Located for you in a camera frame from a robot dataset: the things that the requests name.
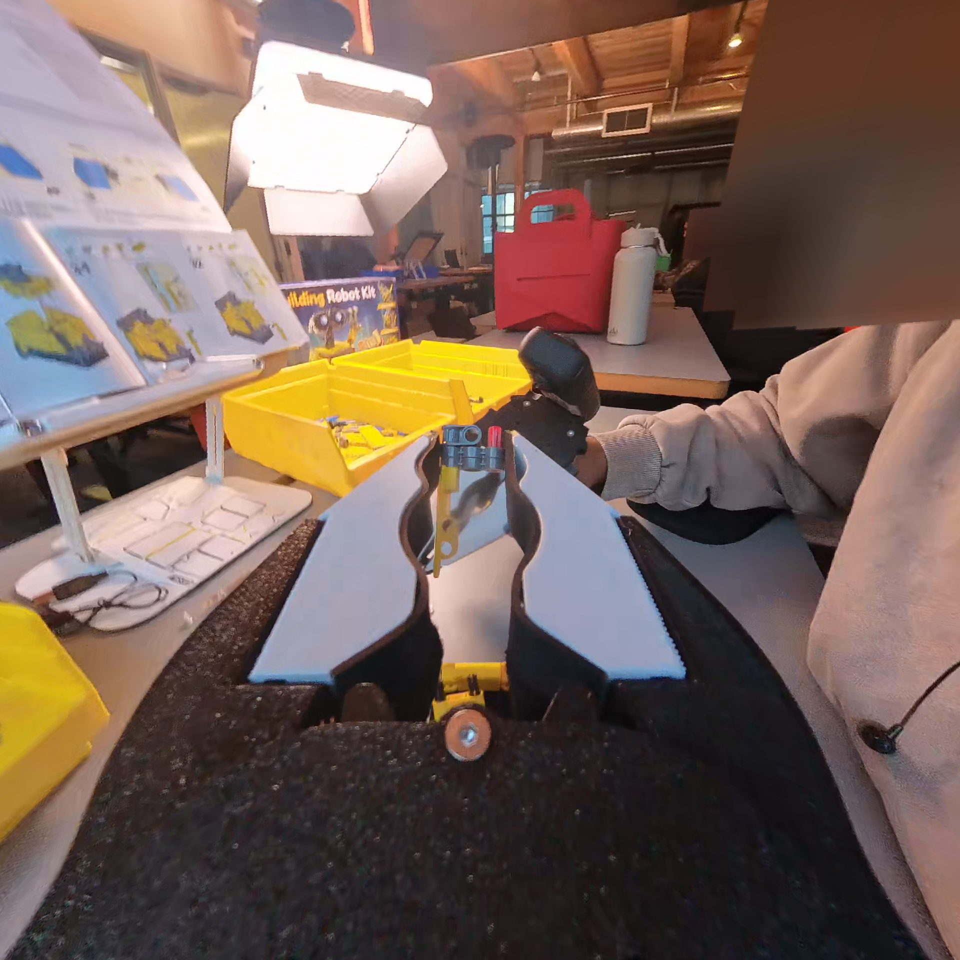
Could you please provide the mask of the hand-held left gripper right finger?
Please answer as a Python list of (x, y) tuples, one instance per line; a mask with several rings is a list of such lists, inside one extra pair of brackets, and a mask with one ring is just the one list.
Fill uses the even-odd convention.
[(523, 613), (608, 680), (686, 678), (619, 513), (530, 440), (511, 439), (507, 509), (523, 552)]

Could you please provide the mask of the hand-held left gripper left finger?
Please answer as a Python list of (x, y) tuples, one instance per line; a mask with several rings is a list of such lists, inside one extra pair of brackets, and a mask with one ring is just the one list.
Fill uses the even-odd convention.
[(333, 684), (414, 613), (435, 534), (438, 434), (413, 440), (320, 518), (252, 684)]

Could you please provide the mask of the yellow panel grey connector assembly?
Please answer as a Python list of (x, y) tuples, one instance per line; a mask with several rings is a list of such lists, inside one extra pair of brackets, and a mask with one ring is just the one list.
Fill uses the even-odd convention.
[(444, 426), (438, 463), (434, 545), (429, 556), (436, 579), (460, 553), (471, 553), (503, 533), (506, 521), (495, 507), (505, 480), (501, 428)]

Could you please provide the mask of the yellow plastic bin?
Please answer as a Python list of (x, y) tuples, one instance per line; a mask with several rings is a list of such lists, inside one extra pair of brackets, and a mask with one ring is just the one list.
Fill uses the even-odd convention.
[(1, 838), (90, 754), (111, 715), (35, 612), (1, 604)]
[(471, 342), (407, 340), (345, 354), (331, 363), (339, 369), (388, 373), (405, 386), (414, 380), (450, 383), (453, 423), (461, 425), (532, 390), (531, 374), (516, 349)]
[[(378, 370), (339, 368), (316, 361), (229, 391), (222, 399), (223, 430), (232, 449), (294, 480), (343, 497), (414, 441), (453, 422), (452, 384), (410, 385)], [(346, 463), (327, 426), (339, 416), (407, 434), (386, 451)]]

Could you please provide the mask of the assorted grey blue small parts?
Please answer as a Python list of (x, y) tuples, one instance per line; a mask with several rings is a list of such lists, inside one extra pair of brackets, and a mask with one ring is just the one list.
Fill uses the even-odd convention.
[(347, 464), (391, 450), (407, 438), (405, 432), (396, 428), (339, 415), (324, 417), (318, 423), (326, 426), (342, 460)]

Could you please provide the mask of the person's right forearm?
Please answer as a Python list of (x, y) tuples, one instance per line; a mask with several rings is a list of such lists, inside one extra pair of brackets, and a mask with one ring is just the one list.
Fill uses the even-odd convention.
[(594, 435), (607, 501), (678, 511), (847, 513), (906, 381), (949, 323), (862, 326), (798, 355), (758, 391), (633, 414)]

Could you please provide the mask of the grey desk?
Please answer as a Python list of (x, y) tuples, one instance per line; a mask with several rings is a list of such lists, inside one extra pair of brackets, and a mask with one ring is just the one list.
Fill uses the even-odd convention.
[[(190, 634), (288, 536), (287, 523), (149, 623), (117, 633), (83, 631), (64, 642), (109, 713), (90, 753), (2, 842), (1, 951), (5, 957), (58, 876), (90, 796), (139, 702)], [(807, 666), (810, 622), (824, 578), (793, 518), (775, 519), (726, 546), (652, 534), (740, 622), (803, 702), (820, 690)], [(519, 548), (507, 538), (456, 561), (433, 595), (445, 647), (457, 660), (501, 653)]]

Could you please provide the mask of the person's right hand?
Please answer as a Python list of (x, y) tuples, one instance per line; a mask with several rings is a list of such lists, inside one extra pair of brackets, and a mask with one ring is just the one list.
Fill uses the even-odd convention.
[(608, 461), (598, 438), (587, 436), (584, 450), (573, 462), (573, 473), (584, 486), (600, 495), (606, 485)]

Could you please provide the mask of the red tote bag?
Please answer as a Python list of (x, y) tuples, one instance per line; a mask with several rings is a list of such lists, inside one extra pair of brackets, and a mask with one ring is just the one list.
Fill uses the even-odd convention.
[(574, 189), (526, 198), (514, 221), (494, 239), (497, 329), (604, 333), (625, 224), (595, 218)]

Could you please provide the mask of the white water bottle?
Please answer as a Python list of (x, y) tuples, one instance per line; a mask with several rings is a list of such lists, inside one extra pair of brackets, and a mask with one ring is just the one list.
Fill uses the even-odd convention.
[(667, 257), (664, 238), (653, 226), (634, 226), (621, 236), (613, 259), (606, 342), (640, 346), (647, 340), (656, 275)]

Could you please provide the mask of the black wrist rest pad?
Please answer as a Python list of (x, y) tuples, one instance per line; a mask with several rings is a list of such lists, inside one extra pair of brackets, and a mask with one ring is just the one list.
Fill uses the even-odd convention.
[(627, 499), (627, 505), (643, 521), (691, 543), (728, 546), (748, 539), (786, 511), (771, 507), (724, 510), (709, 501), (683, 510), (667, 510), (656, 504)]

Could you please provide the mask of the blue robot kit box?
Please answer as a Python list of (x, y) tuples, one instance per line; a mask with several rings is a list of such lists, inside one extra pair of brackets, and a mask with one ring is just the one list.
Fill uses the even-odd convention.
[(309, 360), (331, 361), (401, 342), (394, 276), (306, 281), (280, 286), (308, 337)]

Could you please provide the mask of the white book stand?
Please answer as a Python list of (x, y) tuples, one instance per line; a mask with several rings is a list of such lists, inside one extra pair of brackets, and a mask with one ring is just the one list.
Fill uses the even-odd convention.
[[(145, 578), (102, 557), (90, 547), (84, 528), (85, 522), (101, 520), (116, 504), (127, 506), (137, 496), (186, 476), (201, 477), (212, 483), (228, 478), (268, 483), (227, 474), (223, 396), (230, 389), (257, 382), (266, 374), (277, 373), (285, 365), (286, 361), (277, 356), (266, 359), (254, 355), (215, 358), (200, 362), (190, 373), (175, 374), (162, 382), (151, 385), (143, 382), (132, 390), (102, 398), (75, 400), (32, 419), (4, 425), (2, 467), (39, 459), (51, 488), (60, 525), (58, 545), (49, 556), (19, 577), (13, 587), (16, 596), (35, 605), (48, 604), (71, 621), (99, 632), (126, 631), (165, 613), (188, 594), (206, 586), (226, 567), (287, 523), (300, 517), (305, 511), (251, 546), (214, 576), (187, 586)], [(178, 413), (197, 402), (205, 403), (207, 424), (206, 461), (201, 474), (164, 479), (81, 515), (68, 473), (68, 449)], [(302, 491), (293, 486), (283, 487)]]

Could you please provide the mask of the white lamp panel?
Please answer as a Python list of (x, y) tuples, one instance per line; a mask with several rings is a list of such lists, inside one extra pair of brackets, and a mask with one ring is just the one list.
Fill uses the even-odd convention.
[(432, 101), (426, 77), (263, 43), (231, 128), (224, 213), (250, 188), (262, 192), (274, 235), (389, 232), (449, 169), (425, 121)]

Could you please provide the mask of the white building instruction booklet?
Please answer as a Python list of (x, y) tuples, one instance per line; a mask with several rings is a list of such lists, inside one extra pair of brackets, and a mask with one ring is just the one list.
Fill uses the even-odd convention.
[(2, 2), (2, 426), (306, 349), (245, 230), (45, 2)]

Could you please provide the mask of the silver ceiling duct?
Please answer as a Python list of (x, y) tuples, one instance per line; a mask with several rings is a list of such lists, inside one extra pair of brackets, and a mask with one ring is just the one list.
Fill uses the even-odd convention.
[(598, 118), (558, 126), (550, 138), (560, 143), (588, 139), (640, 138), (737, 120), (743, 99), (701, 102), (677, 108), (666, 103), (636, 103), (604, 110)]

